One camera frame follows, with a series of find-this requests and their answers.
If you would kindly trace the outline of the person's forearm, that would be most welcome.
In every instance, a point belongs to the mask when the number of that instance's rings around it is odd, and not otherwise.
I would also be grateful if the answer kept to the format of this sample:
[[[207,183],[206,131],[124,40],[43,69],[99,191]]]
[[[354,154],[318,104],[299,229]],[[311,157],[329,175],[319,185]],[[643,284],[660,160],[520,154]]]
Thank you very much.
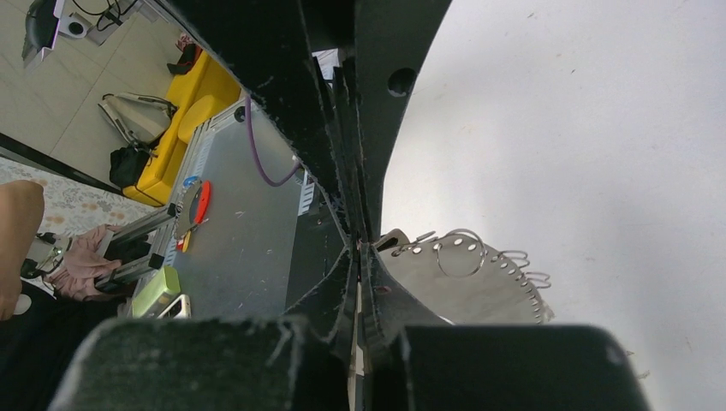
[[[1,185],[1,320],[14,315],[21,294],[21,267],[44,210],[44,189],[37,182]]]

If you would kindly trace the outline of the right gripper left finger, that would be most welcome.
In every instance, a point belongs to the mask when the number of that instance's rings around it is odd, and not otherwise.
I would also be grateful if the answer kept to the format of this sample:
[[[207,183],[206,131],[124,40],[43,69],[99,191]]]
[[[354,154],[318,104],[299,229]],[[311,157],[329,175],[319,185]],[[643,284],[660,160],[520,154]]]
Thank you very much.
[[[82,342],[53,410],[344,410],[335,353],[351,253],[283,316],[111,319]]]

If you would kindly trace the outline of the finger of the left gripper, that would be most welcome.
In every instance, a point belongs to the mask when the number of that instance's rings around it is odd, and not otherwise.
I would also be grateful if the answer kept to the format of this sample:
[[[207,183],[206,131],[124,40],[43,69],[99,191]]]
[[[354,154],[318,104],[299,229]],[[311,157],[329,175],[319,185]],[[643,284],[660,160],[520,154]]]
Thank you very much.
[[[326,127],[330,90],[313,52],[352,38],[351,1],[167,1],[165,9],[243,86],[321,187],[340,231],[348,217]]]
[[[379,237],[383,185],[415,82],[448,1],[354,4],[354,109],[366,234]]]

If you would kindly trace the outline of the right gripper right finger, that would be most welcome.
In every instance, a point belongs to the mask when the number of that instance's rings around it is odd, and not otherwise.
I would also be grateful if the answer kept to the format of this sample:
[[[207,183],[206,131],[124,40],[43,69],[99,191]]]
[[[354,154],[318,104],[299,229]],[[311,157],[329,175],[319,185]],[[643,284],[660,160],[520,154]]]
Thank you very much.
[[[449,325],[366,248],[369,410],[646,410],[625,350],[589,325]]]

